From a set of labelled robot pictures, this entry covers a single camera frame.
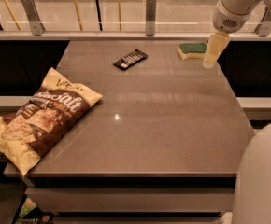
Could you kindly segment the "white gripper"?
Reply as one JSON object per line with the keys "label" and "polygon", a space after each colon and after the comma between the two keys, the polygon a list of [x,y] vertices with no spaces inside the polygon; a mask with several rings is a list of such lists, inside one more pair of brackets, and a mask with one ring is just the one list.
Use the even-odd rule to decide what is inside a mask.
{"label": "white gripper", "polygon": [[225,8],[222,0],[218,2],[214,9],[212,19],[213,26],[218,31],[215,32],[207,42],[207,50],[203,60],[204,68],[209,69],[215,65],[231,40],[229,34],[239,31],[249,17],[250,14],[234,14]]}

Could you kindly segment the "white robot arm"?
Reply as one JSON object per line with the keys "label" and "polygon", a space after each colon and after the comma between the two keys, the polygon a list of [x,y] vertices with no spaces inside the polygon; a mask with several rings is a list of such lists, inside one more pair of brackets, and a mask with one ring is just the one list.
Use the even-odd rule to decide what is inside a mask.
{"label": "white robot arm", "polygon": [[[263,1],[271,14],[271,0],[219,0],[214,14],[216,32],[207,43],[203,60],[211,68],[242,28],[253,9]],[[238,168],[232,224],[271,224],[271,123],[257,132],[246,147]]]}

